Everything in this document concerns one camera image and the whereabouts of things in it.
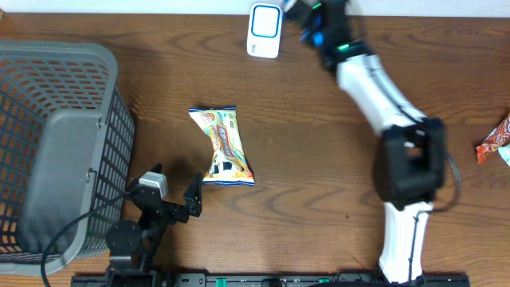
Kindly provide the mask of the green orange snack packet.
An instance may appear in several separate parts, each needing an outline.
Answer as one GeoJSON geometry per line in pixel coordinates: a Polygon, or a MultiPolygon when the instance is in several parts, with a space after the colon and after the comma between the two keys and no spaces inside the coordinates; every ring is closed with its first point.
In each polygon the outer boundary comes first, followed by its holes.
{"type": "Polygon", "coordinates": [[[503,161],[510,166],[510,144],[498,148],[498,152],[503,161]]]}

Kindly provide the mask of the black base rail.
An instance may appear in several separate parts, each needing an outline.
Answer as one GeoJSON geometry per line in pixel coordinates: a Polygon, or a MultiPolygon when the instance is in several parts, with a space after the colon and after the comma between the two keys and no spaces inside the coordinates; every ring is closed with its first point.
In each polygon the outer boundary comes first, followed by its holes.
{"type": "Polygon", "coordinates": [[[306,286],[388,286],[373,273],[337,273],[327,275],[206,275],[176,273],[158,278],[155,275],[74,276],[72,287],[93,286],[166,286],[166,287],[306,287],[306,286]]]}

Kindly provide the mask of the white barcode scanner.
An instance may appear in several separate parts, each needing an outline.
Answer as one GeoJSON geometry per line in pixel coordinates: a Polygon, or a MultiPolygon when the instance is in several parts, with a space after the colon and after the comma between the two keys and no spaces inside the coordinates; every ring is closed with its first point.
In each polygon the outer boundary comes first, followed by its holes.
{"type": "Polygon", "coordinates": [[[270,3],[255,3],[249,15],[246,52],[251,57],[274,59],[278,57],[283,10],[270,3]]]}

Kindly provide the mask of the grey plastic shopping basket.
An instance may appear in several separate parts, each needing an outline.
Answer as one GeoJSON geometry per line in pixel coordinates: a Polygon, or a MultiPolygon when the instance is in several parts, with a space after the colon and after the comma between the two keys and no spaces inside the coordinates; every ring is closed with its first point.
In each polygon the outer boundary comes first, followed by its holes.
{"type": "Polygon", "coordinates": [[[97,44],[1,43],[1,271],[38,276],[106,251],[135,125],[97,44]]]}

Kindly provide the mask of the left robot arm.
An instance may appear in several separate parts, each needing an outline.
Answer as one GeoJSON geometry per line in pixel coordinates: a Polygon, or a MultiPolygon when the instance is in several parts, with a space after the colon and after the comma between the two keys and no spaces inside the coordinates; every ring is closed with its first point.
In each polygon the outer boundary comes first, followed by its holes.
{"type": "Polygon", "coordinates": [[[197,173],[182,198],[183,204],[164,199],[169,188],[156,164],[127,186],[126,199],[141,210],[138,220],[122,220],[106,234],[110,250],[106,286],[172,286],[172,276],[154,266],[155,255],[167,228],[186,223],[202,213],[202,173],[197,173]]]}

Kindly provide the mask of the red snack packet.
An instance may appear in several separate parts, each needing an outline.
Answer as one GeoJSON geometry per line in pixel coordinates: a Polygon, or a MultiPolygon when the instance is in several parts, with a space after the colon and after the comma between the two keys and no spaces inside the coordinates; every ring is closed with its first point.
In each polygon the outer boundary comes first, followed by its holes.
{"type": "Polygon", "coordinates": [[[483,142],[476,147],[477,162],[483,163],[493,152],[509,141],[509,115],[489,133],[483,142]]]}

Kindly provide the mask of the cream yellow snack bag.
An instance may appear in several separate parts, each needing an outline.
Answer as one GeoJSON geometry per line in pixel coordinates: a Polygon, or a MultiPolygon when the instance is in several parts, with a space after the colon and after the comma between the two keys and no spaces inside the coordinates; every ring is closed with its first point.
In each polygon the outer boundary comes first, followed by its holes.
{"type": "Polygon", "coordinates": [[[210,138],[214,150],[203,183],[253,187],[255,180],[241,142],[236,107],[190,108],[188,113],[210,138]]]}

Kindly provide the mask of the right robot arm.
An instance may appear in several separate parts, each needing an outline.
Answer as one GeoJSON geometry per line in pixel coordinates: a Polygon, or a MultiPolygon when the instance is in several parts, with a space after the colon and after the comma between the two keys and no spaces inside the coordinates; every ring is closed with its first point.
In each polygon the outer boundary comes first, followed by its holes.
{"type": "Polygon", "coordinates": [[[413,284],[423,274],[426,224],[444,183],[445,127],[413,106],[367,41],[352,36],[347,2],[286,1],[284,11],[377,137],[372,178],[385,210],[379,270],[388,283],[413,284]]]}

